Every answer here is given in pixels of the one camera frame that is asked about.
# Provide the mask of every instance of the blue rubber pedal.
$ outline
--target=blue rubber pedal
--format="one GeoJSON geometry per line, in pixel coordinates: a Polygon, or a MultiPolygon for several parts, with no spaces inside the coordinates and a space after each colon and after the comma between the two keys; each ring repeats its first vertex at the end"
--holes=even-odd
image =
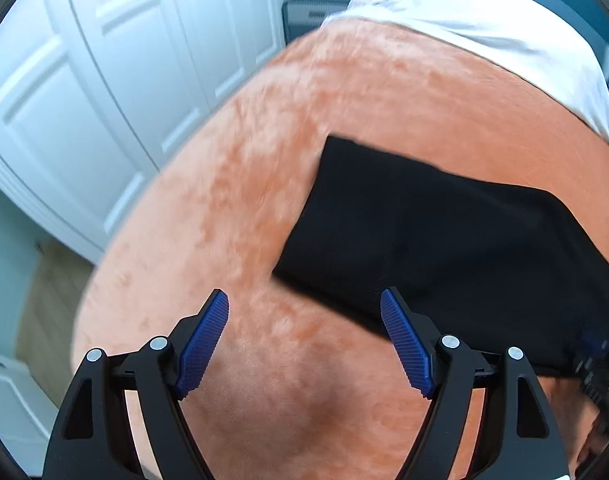
{"type": "Polygon", "coordinates": [[[430,398],[435,390],[431,376],[431,357],[389,289],[380,297],[380,314],[409,383],[420,390],[424,397],[430,398]]]}
{"type": "Polygon", "coordinates": [[[200,311],[200,322],[182,349],[178,362],[178,380],[176,393],[179,399],[200,386],[202,377],[216,345],[222,335],[224,326],[229,319],[229,298],[218,290],[215,297],[203,306],[204,314],[200,311]]]}

